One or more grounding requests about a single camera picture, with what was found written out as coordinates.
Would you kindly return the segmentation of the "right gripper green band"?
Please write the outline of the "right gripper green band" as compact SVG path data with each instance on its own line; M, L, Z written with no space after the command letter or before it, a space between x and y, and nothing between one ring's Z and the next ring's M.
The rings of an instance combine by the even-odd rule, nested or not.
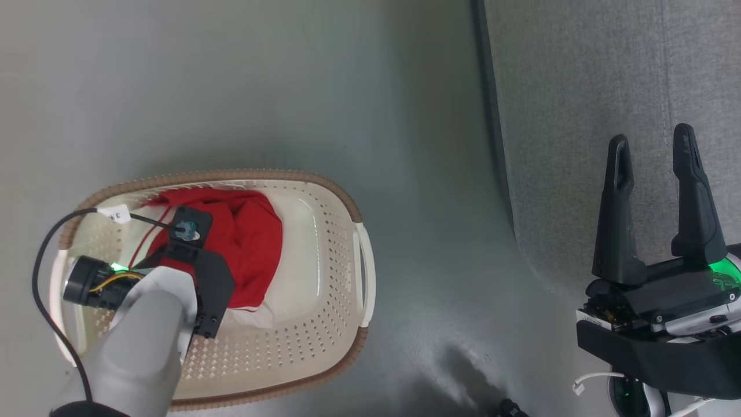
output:
M726 248L696 135L686 123L674 129L673 169L678 232L670 250L678 258L649 266L646 282L647 267L637 255L632 227L628 140L622 134L610 140L591 269L601 279L588 285L588 301L576 311L578 321L628 338L739 332L739 244Z

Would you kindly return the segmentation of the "left gripper with cylinder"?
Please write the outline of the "left gripper with cylinder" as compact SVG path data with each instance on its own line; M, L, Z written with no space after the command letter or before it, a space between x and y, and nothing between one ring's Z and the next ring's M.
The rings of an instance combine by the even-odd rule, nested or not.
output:
M80 306L117 311L143 295L146 284L141 284L142 280L163 261L162 254L151 254L127 269L85 255L69 259L63 274L63 300Z

